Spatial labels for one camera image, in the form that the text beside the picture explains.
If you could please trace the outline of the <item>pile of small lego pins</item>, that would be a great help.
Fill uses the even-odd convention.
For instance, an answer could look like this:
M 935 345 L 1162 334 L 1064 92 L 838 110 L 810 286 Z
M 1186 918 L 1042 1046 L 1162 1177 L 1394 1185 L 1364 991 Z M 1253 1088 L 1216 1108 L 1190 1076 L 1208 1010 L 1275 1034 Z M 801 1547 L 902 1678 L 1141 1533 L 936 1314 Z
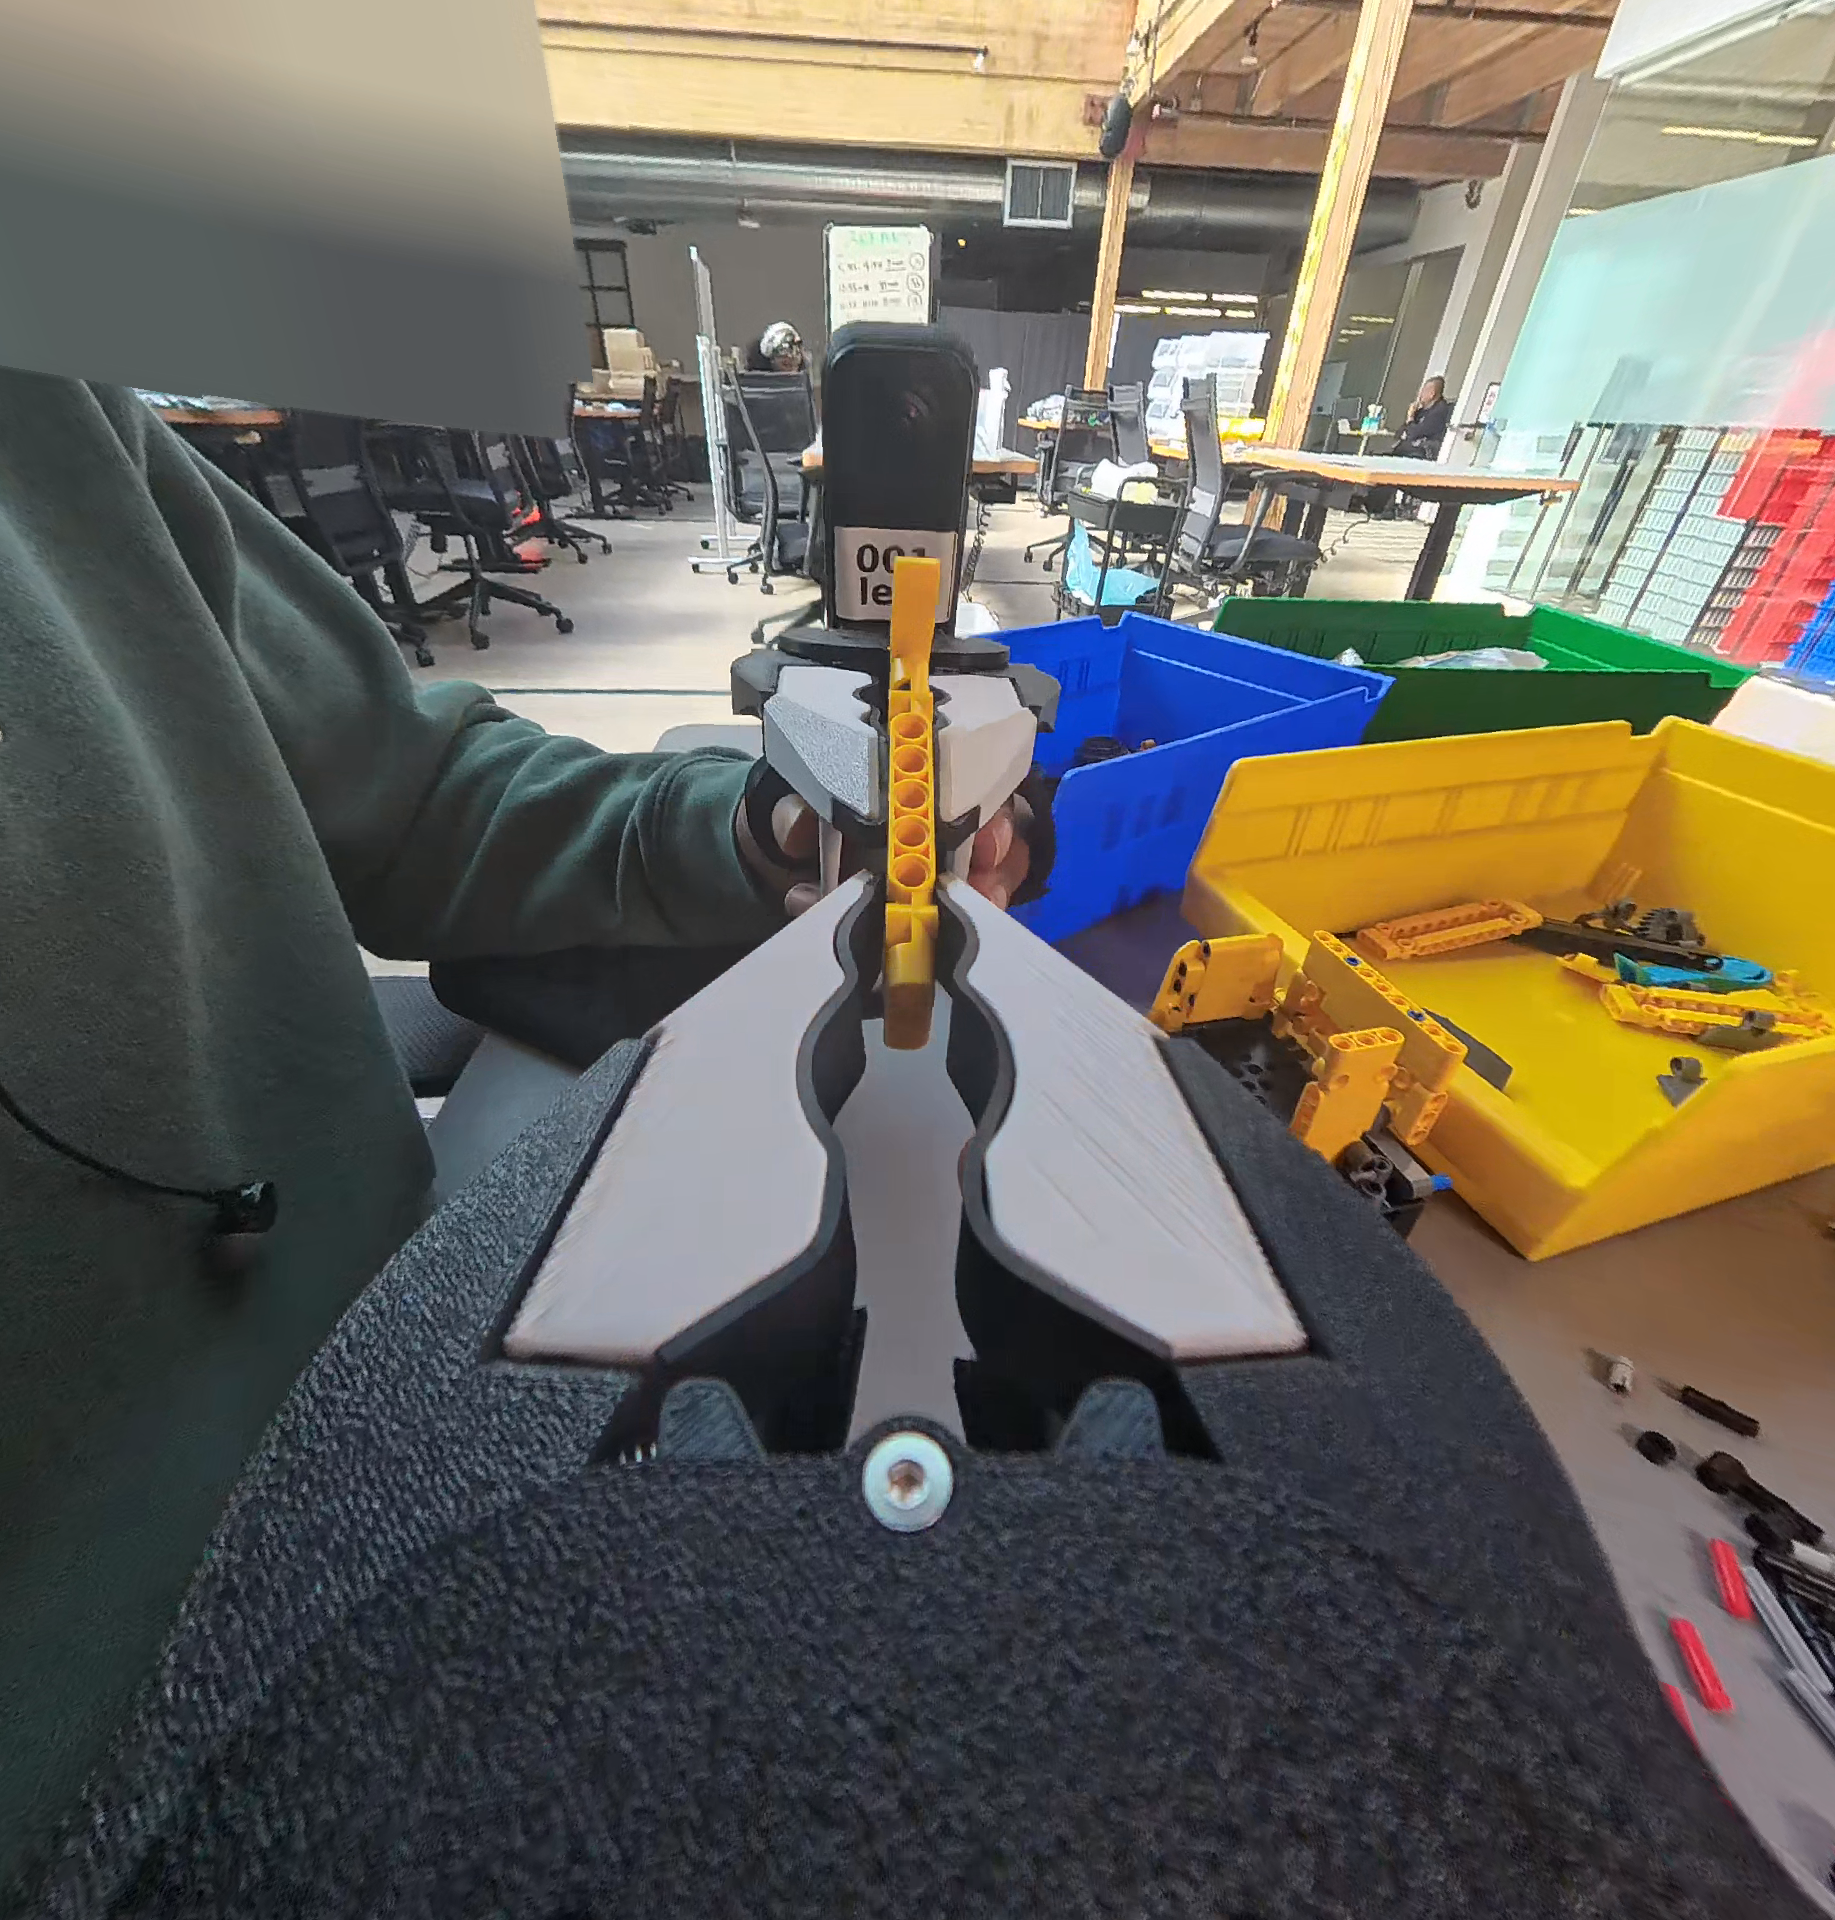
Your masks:
M 1835 1529 L 1763 1402 L 1582 1347 L 1583 1505 L 1673 1723 L 1817 1916 L 1835 1916 Z

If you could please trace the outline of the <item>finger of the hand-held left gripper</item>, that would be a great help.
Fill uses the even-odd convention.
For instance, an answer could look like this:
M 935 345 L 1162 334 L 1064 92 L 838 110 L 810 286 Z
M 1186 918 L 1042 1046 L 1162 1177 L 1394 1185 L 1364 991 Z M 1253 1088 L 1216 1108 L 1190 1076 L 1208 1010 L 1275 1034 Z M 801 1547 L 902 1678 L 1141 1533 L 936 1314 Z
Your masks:
M 872 692 L 863 670 L 779 667 L 760 706 L 770 769 L 823 824 L 885 824 L 885 746 Z
M 1036 713 L 1013 684 L 935 684 L 936 818 L 988 822 L 1028 773 Z

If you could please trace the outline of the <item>yellow plastic bin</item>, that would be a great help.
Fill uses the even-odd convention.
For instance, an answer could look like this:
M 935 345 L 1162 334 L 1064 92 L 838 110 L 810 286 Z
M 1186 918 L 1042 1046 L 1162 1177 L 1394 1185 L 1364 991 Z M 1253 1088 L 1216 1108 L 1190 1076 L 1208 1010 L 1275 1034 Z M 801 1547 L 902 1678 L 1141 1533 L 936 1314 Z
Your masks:
M 1182 912 L 1297 964 L 1316 929 L 1473 899 L 1686 909 L 1835 1007 L 1835 765 L 1681 717 L 1242 759 Z M 1529 1260 L 1835 1166 L 1835 1034 L 1732 1052 L 1626 1029 L 1510 940 L 1382 972 L 1510 1063 L 1504 1092 L 1457 1073 L 1421 1159 Z M 1673 1057 L 1705 1073 L 1677 1108 L 1655 1084 Z

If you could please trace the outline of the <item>small yellow lego beam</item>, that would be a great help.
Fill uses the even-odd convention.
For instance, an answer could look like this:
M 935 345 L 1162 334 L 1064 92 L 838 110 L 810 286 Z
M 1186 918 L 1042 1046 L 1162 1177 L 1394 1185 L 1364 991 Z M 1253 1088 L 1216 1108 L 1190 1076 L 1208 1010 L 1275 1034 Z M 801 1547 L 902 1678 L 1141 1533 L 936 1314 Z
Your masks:
M 885 1047 L 914 1052 L 927 1046 L 936 994 L 936 935 L 938 910 L 932 897 L 885 903 L 880 952 Z

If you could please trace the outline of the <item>wooden top desk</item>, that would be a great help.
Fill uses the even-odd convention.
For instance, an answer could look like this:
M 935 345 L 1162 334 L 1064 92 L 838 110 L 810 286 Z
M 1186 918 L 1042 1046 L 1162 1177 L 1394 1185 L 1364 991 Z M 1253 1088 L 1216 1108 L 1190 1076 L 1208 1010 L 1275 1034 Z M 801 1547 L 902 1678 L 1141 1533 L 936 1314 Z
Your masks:
M 1358 495 L 1389 490 L 1430 503 L 1434 515 L 1410 567 L 1403 597 L 1427 602 L 1441 581 L 1460 519 L 1473 507 L 1504 505 L 1534 497 L 1564 498 L 1579 479 L 1560 474 L 1524 474 L 1499 466 L 1447 466 L 1413 458 L 1281 449 L 1246 443 L 1225 460 L 1238 492 L 1255 492 L 1261 503 L 1295 503 L 1304 510 L 1295 536 L 1323 544 L 1326 519 L 1343 512 Z

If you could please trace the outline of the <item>green plastic bin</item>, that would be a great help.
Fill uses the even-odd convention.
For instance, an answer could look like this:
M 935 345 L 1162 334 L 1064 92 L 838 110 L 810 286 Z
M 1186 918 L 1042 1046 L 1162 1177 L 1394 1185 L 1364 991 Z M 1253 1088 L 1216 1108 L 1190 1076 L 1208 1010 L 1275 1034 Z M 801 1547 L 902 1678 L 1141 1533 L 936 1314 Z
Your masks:
M 1385 675 L 1367 746 L 1596 722 L 1644 735 L 1671 716 L 1711 723 L 1753 676 L 1747 663 L 1551 605 L 1228 595 L 1211 628 Z

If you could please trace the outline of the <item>wall of clear parts drawers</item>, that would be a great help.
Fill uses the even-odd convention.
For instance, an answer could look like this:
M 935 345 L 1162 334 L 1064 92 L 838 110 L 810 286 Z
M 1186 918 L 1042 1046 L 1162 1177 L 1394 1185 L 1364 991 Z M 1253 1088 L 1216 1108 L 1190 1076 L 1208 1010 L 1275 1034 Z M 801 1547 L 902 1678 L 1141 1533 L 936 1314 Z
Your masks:
M 1723 503 L 1756 438 L 1750 430 L 1716 427 L 1655 433 L 1579 587 L 1591 612 L 1651 639 L 1693 645 L 1744 539 L 1744 523 L 1723 514 Z

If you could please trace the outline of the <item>stack of red storage bins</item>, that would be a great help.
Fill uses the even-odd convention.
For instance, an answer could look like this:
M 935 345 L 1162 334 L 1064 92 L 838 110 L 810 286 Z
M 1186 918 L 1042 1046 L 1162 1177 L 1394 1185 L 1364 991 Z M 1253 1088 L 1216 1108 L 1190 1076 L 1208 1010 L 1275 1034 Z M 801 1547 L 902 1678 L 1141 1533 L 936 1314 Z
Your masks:
M 1744 525 L 1744 585 L 1716 629 L 1722 659 L 1780 663 L 1835 587 L 1835 434 L 1756 434 L 1718 514 Z

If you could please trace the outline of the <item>blue plastic bin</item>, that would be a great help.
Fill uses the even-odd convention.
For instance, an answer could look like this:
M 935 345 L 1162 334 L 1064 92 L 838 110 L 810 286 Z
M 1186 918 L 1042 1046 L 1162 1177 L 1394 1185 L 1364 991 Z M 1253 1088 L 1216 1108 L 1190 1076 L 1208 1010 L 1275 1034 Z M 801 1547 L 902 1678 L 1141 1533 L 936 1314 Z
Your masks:
M 1006 631 L 1059 686 L 1036 767 L 1053 784 L 1043 894 L 1011 914 L 1059 942 L 1180 888 L 1234 762 L 1353 748 L 1389 675 L 1127 612 Z

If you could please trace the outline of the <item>person's left hand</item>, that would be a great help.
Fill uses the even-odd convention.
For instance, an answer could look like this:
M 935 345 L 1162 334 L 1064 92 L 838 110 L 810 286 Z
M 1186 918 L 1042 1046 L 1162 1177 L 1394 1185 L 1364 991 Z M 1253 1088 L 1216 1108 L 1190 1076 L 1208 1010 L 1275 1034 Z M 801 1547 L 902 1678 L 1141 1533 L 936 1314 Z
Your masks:
M 794 917 L 823 897 L 825 822 L 768 759 L 756 757 L 732 818 L 738 854 L 747 872 Z M 1048 788 L 1026 779 L 966 841 L 966 882 L 998 909 L 1013 909 L 1048 888 L 1055 866 L 1055 821 Z

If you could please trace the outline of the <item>black lego link assembly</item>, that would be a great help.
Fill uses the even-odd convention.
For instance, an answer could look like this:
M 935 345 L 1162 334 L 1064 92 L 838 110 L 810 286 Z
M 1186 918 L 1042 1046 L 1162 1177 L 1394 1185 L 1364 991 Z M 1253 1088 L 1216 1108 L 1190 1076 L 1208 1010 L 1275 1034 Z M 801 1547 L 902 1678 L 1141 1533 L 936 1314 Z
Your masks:
M 1723 955 L 1711 946 L 1686 909 L 1641 907 L 1638 899 L 1612 899 L 1596 910 L 1577 917 L 1545 917 L 1538 929 L 1515 939 L 1529 946 L 1554 955 L 1586 955 L 1610 964 L 1618 953 L 1635 958 L 1671 960 L 1686 955 L 1689 964 L 1711 964 Z

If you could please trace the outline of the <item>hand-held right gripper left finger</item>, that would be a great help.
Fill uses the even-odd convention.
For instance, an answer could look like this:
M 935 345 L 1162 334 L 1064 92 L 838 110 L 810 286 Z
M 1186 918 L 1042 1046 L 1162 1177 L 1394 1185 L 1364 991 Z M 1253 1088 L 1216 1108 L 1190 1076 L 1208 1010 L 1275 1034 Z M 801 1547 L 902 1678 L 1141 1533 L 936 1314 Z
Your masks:
M 865 1067 L 877 884 L 839 882 L 660 1019 L 532 1261 L 503 1357 L 626 1379 L 655 1435 L 728 1387 L 770 1453 L 838 1453 L 862 1357 L 833 1119 Z

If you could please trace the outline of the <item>yellow lego panel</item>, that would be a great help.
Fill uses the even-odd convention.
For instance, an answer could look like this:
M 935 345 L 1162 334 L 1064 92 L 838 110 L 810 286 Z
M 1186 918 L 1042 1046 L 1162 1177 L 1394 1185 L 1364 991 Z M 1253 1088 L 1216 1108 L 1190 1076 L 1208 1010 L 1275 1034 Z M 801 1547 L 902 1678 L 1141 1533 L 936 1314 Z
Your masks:
M 885 882 L 889 899 L 932 910 L 936 887 L 936 748 L 931 659 L 940 567 L 907 555 L 891 565 L 885 700 Z

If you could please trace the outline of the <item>black and yellow lego model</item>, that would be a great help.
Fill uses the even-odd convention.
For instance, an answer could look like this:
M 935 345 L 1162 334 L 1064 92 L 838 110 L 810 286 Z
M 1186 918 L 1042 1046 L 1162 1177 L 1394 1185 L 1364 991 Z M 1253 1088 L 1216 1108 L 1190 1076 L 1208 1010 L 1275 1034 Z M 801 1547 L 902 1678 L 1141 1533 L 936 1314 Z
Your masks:
M 1267 932 L 1190 939 L 1149 1019 L 1195 1044 L 1397 1237 L 1451 1186 L 1421 1150 L 1463 1047 L 1334 932 L 1316 929 L 1297 964 Z

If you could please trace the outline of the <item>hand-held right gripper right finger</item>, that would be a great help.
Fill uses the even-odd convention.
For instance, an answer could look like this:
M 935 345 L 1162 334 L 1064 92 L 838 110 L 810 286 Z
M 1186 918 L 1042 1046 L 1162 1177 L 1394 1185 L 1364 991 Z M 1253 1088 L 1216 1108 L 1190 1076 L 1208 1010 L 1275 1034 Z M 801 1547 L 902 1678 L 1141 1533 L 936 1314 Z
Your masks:
M 1186 1379 L 1309 1331 L 1172 1067 L 1112 991 L 962 880 L 938 902 L 957 1154 L 954 1362 L 980 1453 L 1051 1453 L 1127 1387 L 1159 1453 L 1213 1453 Z

